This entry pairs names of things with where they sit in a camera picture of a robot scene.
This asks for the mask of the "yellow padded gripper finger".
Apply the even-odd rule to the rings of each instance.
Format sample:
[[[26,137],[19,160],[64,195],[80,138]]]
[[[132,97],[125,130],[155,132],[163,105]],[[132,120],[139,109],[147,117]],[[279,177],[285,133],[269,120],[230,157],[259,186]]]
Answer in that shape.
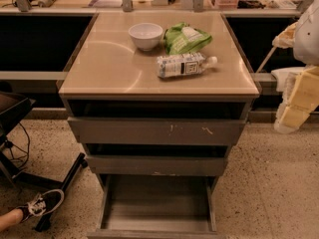
[[[319,67],[307,66],[289,73],[279,105],[274,129],[280,133],[298,130],[319,106]]]
[[[297,23],[287,26],[273,41],[272,46],[281,49],[292,48],[294,45],[294,36]]]

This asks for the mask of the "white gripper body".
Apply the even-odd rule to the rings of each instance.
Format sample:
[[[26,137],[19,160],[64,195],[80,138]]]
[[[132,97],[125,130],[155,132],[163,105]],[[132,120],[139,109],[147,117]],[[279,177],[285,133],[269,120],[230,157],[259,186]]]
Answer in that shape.
[[[313,0],[296,24],[293,54],[304,64],[319,65],[319,0]]]

